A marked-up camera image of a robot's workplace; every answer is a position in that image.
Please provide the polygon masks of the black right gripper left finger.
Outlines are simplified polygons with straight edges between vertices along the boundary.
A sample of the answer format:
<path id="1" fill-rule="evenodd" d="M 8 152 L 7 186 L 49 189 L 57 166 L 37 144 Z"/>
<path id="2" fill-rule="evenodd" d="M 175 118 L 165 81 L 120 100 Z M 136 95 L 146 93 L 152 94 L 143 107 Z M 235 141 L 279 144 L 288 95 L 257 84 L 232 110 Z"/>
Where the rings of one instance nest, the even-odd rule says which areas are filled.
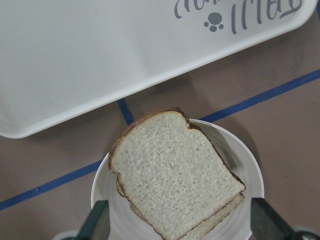
<path id="1" fill-rule="evenodd" d="M 98 200 L 76 235 L 77 240 L 107 240 L 110 235 L 108 200 Z"/>

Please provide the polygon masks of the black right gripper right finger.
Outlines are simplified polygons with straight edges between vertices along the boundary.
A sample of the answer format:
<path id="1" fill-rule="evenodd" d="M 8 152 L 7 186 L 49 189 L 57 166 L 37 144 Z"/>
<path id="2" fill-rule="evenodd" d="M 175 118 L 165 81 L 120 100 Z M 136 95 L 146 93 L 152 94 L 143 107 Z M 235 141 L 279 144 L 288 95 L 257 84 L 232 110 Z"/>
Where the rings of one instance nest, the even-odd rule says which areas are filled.
<path id="1" fill-rule="evenodd" d="M 251 199 L 250 229 L 256 240 L 290 240 L 294 230 L 260 197 Z"/>

